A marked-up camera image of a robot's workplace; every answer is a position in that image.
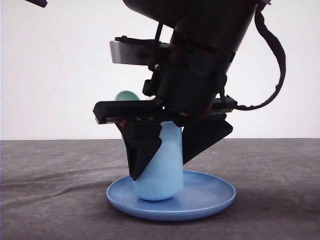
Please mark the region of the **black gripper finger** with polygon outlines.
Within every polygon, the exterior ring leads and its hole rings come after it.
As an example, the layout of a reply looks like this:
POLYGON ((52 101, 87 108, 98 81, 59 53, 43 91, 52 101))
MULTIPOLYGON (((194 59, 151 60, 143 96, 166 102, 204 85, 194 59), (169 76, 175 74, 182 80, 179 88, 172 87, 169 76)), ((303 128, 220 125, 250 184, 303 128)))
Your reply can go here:
POLYGON ((162 144, 162 126, 160 123, 139 124, 132 120, 122 120, 115 125, 125 145, 129 175, 136 181, 162 144))
POLYGON ((201 122, 186 125, 182 131, 183 164, 216 144, 233 131, 225 114, 211 115, 201 122))

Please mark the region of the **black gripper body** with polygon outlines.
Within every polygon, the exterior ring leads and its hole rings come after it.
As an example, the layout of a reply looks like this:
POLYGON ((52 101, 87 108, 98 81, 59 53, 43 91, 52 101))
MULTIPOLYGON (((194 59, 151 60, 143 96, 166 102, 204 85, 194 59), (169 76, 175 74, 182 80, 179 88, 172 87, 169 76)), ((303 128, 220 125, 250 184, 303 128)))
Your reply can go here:
POLYGON ((238 47, 171 42, 161 48, 149 63, 151 79, 143 94, 154 100, 99 101, 93 113, 99 124, 119 122, 130 117, 158 116, 165 107, 170 117, 200 119, 210 112, 235 109, 237 103, 222 96, 227 71, 238 47))
POLYGON ((48 4, 47 0, 25 0, 25 1, 32 3, 41 8, 45 8, 48 4))

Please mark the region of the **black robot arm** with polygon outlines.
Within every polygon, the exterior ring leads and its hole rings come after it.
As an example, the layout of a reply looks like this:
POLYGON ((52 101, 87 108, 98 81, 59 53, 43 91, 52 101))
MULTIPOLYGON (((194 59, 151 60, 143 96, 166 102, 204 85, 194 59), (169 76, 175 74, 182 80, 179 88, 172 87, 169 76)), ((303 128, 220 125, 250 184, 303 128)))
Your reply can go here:
POLYGON ((99 124, 115 123, 127 151, 129 174, 137 180, 160 149, 163 122, 183 127, 182 159, 189 162, 227 135, 226 121, 237 103, 223 93, 227 71, 251 21, 270 43, 263 0, 127 0, 125 5, 173 29, 169 43, 156 36, 121 36, 110 43, 114 63, 144 65, 149 100, 100 101, 93 108, 99 124))

